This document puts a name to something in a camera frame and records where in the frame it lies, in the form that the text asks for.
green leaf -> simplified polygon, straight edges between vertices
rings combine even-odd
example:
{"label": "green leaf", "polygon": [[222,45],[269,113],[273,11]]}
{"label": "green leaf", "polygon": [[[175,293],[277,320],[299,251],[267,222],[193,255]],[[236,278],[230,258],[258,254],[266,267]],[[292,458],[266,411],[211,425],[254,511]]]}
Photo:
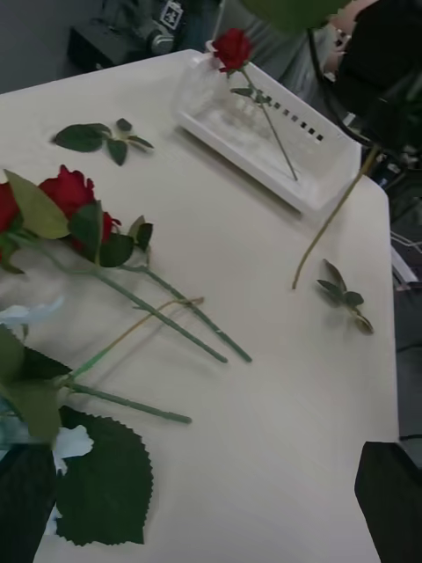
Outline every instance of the green leaf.
{"label": "green leaf", "polygon": [[70,371],[70,368],[57,360],[53,360],[53,358],[49,358],[37,350],[32,350],[31,348],[26,347],[19,380],[32,381],[33,379],[55,379],[55,377],[65,376],[70,373]]}
{"label": "green leaf", "polygon": [[128,133],[129,131],[132,131],[133,128],[132,123],[129,123],[123,118],[116,121],[116,127],[119,131],[122,131],[123,133]]}
{"label": "green leaf", "polygon": [[230,88],[230,91],[239,96],[245,96],[246,98],[250,98],[253,94],[252,88]]}
{"label": "green leaf", "polygon": [[347,291],[347,286],[346,283],[343,279],[343,276],[341,275],[341,273],[337,270],[337,268],[334,266],[334,264],[331,264],[328,260],[324,259],[323,260],[325,267],[328,270],[328,273],[330,274],[332,280],[334,281],[334,283],[343,291]]}
{"label": "green leaf", "polygon": [[59,478],[57,533],[75,545],[143,544],[153,476],[140,436],[110,418],[62,409],[66,428],[86,427],[92,451],[66,460]]}
{"label": "green leaf", "polygon": [[64,149],[78,152],[93,152],[103,144],[103,129],[100,123],[70,125],[57,133],[53,142]]}
{"label": "green leaf", "polygon": [[285,33],[304,32],[318,27],[349,0],[242,0],[243,4],[259,19]]}
{"label": "green leaf", "polygon": [[69,235],[68,219],[62,210],[29,180],[14,172],[4,173],[24,217],[26,229],[41,238],[63,238]]}
{"label": "green leaf", "polygon": [[153,145],[145,139],[138,137],[137,135],[130,135],[127,140],[137,149],[146,150],[146,149],[154,149]]}
{"label": "green leaf", "polygon": [[130,225],[129,233],[127,234],[129,237],[136,242],[136,235],[138,234],[139,227],[145,223],[145,217],[141,215]]}
{"label": "green leaf", "polygon": [[344,294],[344,299],[345,299],[345,305],[347,307],[350,307],[351,309],[355,309],[356,307],[359,307],[359,305],[362,305],[363,303],[363,297],[360,293],[356,293],[356,291],[347,291]]}
{"label": "green leaf", "polygon": [[[99,262],[102,267],[122,266],[129,260],[134,251],[135,242],[128,235],[112,232],[107,241],[103,242],[99,251]],[[83,248],[80,253],[90,262],[95,261],[95,252]]]}
{"label": "green leaf", "polygon": [[356,326],[359,328],[359,330],[361,332],[363,332],[364,334],[374,334],[374,327],[367,320],[367,318],[364,317],[363,315],[360,315],[360,314],[357,315],[354,318],[354,322],[355,322]]}
{"label": "green leaf", "polygon": [[101,202],[84,205],[69,220],[69,232],[91,252],[97,252],[101,244],[103,212]]}
{"label": "green leaf", "polygon": [[16,381],[25,359],[25,347],[11,330],[0,325],[0,387]]}
{"label": "green leaf", "polygon": [[152,223],[144,223],[139,226],[136,234],[136,243],[144,252],[146,252],[149,247],[149,241],[151,240],[153,230],[154,225]]}
{"label": "green leaf", "polygon": [[334,283],[326,280],[317,280],[317,282],[328,291],[330,297],[335,303],[341,304],[344,302],[343,292],[337,285],[334,285]]}
{"label": "green leaf", "polygon": [[11,264],[12,255],[19,250],[19,246],[13,240],[10,240],[6,233],[0,235],[0,263],[9,274],[24,274],[20,268]]}
{"label": "green leaf", "polygon": [[112,130],[107,127],[107,125],[103,125],[103,123],[88,123],[88,127],[91,127],[98,131],[105,139],[112,136]]}
{"label": "green leaf", "polygon": [[127,145],[124,141],[117,141],[116,139],[107,139],[107,148],[113,161],[122,166],[125,163],[127,156]]}
{"label": "green leaf", "polygon": [[48,381],[33,379],[2,387],[2,394],[27,424],[29,434],[51,443],[61,426],[57,390]]}

black cable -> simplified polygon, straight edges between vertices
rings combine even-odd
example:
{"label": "black cable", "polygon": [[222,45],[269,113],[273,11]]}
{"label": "black cable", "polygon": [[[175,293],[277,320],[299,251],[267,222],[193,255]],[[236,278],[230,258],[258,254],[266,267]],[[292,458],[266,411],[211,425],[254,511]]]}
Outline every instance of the black cable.
{"label": "black cable", "polygon": [[310,59],[312,61],[312,65],[314,67],[316,80],[319,84],[321,89],[321,93],[323,94],[323,100],[325,103],[325,107],[327,108],[328,112],[331,114],[334,122],[338,126],[339,129],[343,131],[348,137],[356,141],[357,143],[363,145],[364,147],[372,147],[374,143],[370,139],[359,135],[352,131],[347,125],[343,123],[343,121],[338,117],[336,110],[334,109],[331,103],[331,94],[328,92],[327,85],[325,83],[324,74],[321,71],[321,67],[319,66],[318,55],[317,55],[317,47],[315,45],[315,38],[314,32],[312,29],[307,30],[308,33],[308,40],[309,40],[309,51],[310,51]]}

leaf cluster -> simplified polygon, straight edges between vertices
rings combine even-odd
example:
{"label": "leaf cluster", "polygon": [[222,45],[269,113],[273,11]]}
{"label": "leaf cluster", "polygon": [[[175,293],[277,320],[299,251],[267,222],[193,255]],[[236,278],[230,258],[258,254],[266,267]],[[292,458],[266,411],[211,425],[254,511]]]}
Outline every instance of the leaf cluster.
{"label": "leaf cluster", "polygon": [[52,141],[64,149],[78,152],[94,152],[101,149],[105,143],[111,159],[118,166],[126,162],[129,147],[142,151],[154,149],[151,143],[133,134],[133,126],[127,120],[123,118],[117,120],[115,127],[117,136],[113,136],[112,130],[103,123],[69,125]]}
{"label": "leaf cluster", "polygon": [[345,307],[353,316],[356,326],[363,333],[372,334],[374,328],[359,309],[360,305],[364,303],[362,295],[356,291],[349,291],[347,289],[343,276],[333,264],[328,260],[324,260],[324,264],[331,280],[317,280],[317,282],[330,298],[332,305],[335,307]]}

artificial rose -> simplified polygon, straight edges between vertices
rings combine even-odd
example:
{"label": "artificial rose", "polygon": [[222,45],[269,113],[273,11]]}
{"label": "artificial rose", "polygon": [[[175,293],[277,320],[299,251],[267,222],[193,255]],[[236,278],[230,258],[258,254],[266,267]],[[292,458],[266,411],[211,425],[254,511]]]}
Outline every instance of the artificial rose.
{"label": "artificial rose", "polygon": [[240,70],[251,56],[252,45],[242,29],[229,29],[214,41],[214,56],[220,59],[224,67],[220,72]]}
{"label": "artificial rose", "polygon": [[[88,178],[85,183],[84,175],[80,171],[69,172],[64,165],[60,167],[58,177],[46,179],[40,184],[40,189],[68,219],[84,205],[95,201],[92,180]],[[113,219],[106,212],[103,213],[103,242],[110,237],[114,223],[120,224],[120,221]]]}
{"label": "artificial rose", "polygon": [[9,229],[18,213],[19,207],[15,202],[11,187],[9,184],[0,184],[0,232]]}

white petal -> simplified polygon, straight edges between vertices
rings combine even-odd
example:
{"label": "white petal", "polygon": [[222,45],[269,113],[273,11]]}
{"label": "white petal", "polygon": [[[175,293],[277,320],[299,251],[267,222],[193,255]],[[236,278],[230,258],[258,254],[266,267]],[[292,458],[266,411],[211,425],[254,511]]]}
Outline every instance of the white petal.
{"label": "white petal", "polygon": [[60,428],[53,450],[56,470],[66,472],[66,464],[62,460],[65,457],[84,456],[92,450],[93,444],[84,426],[76,426],[73,430]]}
{"label": "white petal", "polygon": [[14,326],[39,323],[41,320],[49,317],[59,307],[62,307],[63,302],[64,297],[60,296],[50,305],[36,305],[32,309],[22,305],[12,305],[12,307],[0,311],[0,325]]}
{"label": "white petal", "polygon": [[51,511],[50,517],[48,518],[46,531],[44,532],[44,536],[53,536],[57,532],[57,518],[62,518],[62,515],[57,510],[57,506],[53,506],[53,510]]}

